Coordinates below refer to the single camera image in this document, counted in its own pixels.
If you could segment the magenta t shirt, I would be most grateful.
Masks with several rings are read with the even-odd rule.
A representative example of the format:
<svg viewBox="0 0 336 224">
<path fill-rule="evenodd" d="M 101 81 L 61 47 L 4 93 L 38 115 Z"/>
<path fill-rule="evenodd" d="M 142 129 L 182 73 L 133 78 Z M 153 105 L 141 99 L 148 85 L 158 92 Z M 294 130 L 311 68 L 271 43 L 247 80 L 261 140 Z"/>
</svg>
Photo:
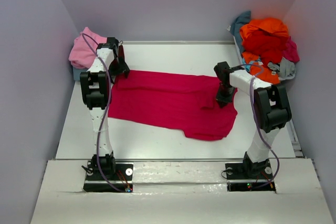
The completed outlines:
<svg viewBox="0 0 336 224">
<path fill-rule="evenodd" d="M 286 49 L 282 52 L 282 56 L 293 63 L 298 63 L 300 61 L 297 44 L 291 39 L 291 37 L 289 37 L 286 42 Z"/>
<path fill-rule="evenodd" d="M 221 140 L 238 112 L 232 103 L 218 105 L 218 88 L 216 77 L 132 70 L 116 78 L 108 116 L 181 130 L 197 140 Z"/>
</svg>

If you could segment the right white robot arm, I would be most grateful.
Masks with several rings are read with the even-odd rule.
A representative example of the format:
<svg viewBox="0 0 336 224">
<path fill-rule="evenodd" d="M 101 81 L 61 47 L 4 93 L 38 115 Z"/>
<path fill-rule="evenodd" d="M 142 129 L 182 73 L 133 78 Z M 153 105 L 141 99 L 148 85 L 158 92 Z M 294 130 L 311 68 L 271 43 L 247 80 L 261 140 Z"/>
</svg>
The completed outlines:
<svg viewBox="0 0 336 224">
<path fill-rule="evenodd" d="M 256 132 L 241 163 L 226 164 L 226 178 L 256 179 L 270 168 L 269 154 L 279 131 L 292 118 L 285 86 L 271 84 L 248 73 L 242 65 L 230 67 L 219 62 L 214 71 L 220 80 L 216 101 L 220 108 L 233 102 L 234 93 L 240 90 L 250 98 Z"/>
</svg>

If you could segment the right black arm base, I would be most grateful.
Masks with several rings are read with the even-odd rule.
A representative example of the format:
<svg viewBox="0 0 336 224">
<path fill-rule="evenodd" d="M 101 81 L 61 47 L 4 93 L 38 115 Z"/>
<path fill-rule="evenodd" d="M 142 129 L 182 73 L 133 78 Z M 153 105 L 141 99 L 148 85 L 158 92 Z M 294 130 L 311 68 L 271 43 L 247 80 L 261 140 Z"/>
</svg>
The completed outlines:
<svg viewBox="0 0 336 224">
<path fill-rule="evenodd" d="M 226 163 L 221 176 L 227 181 L 227 190 L 229 192 L 276 192 L 275 183 L 270 182 L 273 174 L 269 161 L 264 168 L 259 168 L 252 174 L 247 174 L 243 163 Z"/>
</svg>

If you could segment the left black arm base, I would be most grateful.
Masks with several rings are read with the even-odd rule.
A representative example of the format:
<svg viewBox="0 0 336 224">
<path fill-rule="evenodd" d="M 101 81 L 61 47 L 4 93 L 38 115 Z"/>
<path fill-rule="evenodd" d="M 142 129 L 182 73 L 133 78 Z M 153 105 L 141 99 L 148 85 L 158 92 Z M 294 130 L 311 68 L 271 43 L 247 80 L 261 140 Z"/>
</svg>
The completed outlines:
<svg viewBox="0 0 336 224">
<path fill-rule="evenodd" d="M 99 170 L 93 170 L 91 161 L 82 166 L 86 171 L 83 190 L 88 193 L 132 193 L 134 164 L 126 162 L 116 163 L 116 172 L 113 175 L 105 175 L 107 182 Z"/>
</svg>

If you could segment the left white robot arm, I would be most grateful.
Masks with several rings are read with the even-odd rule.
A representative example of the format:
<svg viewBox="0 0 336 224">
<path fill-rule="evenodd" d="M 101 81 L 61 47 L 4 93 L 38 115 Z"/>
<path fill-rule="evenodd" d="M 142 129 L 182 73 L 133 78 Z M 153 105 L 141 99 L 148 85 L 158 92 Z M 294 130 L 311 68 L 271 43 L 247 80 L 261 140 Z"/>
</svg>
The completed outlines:
<svg viewBox="0 0 336 224">
<path fill-rule="evenodd" d="M 94 154 L 86 167 L 87 174 L 111 180 L 116 174 L 116 163 L 109 138 L 108 109 L 112 100 L 113 78 L 128 77 L 123 45 L 114 37 L 97 43 L 91 36 L 82 34 L 95 59 L 91 67 L 80 74 L 83 103 L 87 106 L 93 129 Z"/>
</svg>

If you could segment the dark red folded t shirt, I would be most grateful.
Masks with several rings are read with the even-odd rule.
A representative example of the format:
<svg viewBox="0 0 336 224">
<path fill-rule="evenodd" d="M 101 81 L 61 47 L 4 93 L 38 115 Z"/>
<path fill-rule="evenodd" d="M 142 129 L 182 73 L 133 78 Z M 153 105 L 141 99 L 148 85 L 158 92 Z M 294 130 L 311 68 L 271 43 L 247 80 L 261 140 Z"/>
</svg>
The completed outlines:
<svg viewBox="0 0 336 224">
<path fill-rule="evenodd" d="M 124 48 L 123 45 L 120 45 L 118 48 L 118 57 L 124 59 Z"/>
</svg>

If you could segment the pink folded t shirt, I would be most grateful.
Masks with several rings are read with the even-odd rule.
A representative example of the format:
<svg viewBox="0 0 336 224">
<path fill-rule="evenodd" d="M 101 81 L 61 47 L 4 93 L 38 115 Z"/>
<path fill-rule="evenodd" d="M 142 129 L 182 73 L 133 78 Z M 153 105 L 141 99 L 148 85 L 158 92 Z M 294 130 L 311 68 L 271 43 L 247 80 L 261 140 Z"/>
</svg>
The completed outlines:
<svg viewBox="0 0 336 224">
<path fill-rule="evenodd" d="M 87 34 L 85 37 L 91 48 L 95 51 L 98 44 L 106 43 L 107 37 L 102 37 L 92 32 L 88 27 L 85 27 L 80 35 L 74 40 L 74 46 L 69 55 L 71 65 L 77 69 L 90 68 L 96 56 L 85 42 L 82 34 Z"/>
</svg>

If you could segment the light blue folded t shirt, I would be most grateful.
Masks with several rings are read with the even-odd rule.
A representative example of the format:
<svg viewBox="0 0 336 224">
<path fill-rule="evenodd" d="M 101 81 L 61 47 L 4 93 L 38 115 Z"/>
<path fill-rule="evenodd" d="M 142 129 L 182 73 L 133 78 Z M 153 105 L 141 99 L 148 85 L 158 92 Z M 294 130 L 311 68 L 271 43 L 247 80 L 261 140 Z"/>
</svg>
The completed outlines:
<svg viewBox="0 0 336 224">
<path fill-rule="evenodd" d="M 74 79 L 75 81 L 80 81 L 80 74 L 81 74 L 82 72 L 86 72 L 87 70 L 88 70 L 87 68 L 78 69 L 78 68 L 73 67 L 73 68 L 72 68 L 73 79 Z"/>
</svg>

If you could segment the white laundry basket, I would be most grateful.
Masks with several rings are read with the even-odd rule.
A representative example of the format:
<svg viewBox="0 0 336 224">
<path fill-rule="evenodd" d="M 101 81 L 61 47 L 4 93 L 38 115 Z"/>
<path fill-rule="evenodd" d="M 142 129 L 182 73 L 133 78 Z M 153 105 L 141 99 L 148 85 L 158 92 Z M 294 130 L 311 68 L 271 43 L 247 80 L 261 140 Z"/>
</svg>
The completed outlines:
<svg viewBox="0 0 336 224">
<path fill-rule="evenodd" d="M 233 31 L 233 29 L 231 28 L 231 25 L 228 25 L 227 27 L 227 30 L 231 33 Z M 236 41 L 236 38 L 234 35 L 232 35 L 233 37 L 233 40 L 234 40 L 234 44 L 235 44 L 235 47 L 236 47 L 236 51 L 237 51 L 237 54 L 238 54 L 238 60 L 241 64 L 243 64 L 243 58 L 242 58 L 242 55 L 240 53 L 240 50 L 239 50 L 239 46 L 237 44 L 237 41 Z"/>
</svg>

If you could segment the grey t shirt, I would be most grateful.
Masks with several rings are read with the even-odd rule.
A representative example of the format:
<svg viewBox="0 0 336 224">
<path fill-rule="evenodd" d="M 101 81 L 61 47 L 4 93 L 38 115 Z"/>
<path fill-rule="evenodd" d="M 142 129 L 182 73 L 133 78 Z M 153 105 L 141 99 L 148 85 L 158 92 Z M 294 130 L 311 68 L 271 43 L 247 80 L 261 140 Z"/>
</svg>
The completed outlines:
<svg viewBox="0 0 336 224">
<path fill-rule="evenodd" d="M 295 64 L 284 57 L 280 63 L 269 62 L 267 67 L 278 75 L 280 81 L 291 80 L 296 76 Z"/>
</svg>

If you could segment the teal blue t shirt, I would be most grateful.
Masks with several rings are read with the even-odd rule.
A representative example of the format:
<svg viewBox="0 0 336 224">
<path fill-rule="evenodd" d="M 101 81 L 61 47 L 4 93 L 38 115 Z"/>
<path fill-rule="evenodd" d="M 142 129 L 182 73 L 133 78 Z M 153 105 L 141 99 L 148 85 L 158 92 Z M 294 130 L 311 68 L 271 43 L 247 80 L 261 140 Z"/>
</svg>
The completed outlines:
<svg viewBox="0 0 336 224">
<path fill-rule="evenodd" d="M 245 11 L 238 15 L 230 25 L 230 33 L 236 40 L 237 45 L 241 46 L 242 44 L 242 36 L 240 35 L 240 29 L 248 24 L 251 21 L 251 11 Z"/>
</svg>

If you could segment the orange t shirt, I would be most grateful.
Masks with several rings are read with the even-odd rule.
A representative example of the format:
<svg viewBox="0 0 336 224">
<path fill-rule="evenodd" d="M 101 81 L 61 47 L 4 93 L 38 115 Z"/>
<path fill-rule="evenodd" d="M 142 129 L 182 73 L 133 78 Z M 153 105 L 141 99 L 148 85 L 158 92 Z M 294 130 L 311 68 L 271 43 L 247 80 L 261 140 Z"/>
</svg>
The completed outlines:
<svg viewBox="0 0 336 224">
<path fill-rule="evenodd" d="M 289 37 L 288 27 L 281 20 L 276 18 L 264 18 L 253 19 L 248 24 L 244 25 L 240 29 L 242 40 L 257 30 L 262 30 L 275 36 Z M 259 79 L 272 84 L 278 84 L 280 82 L 278 75 L 267 66 L 264 66 L 260 60 L 246 64 L 251 64 L 249 73 L 257 76 Z"/>
</svg>

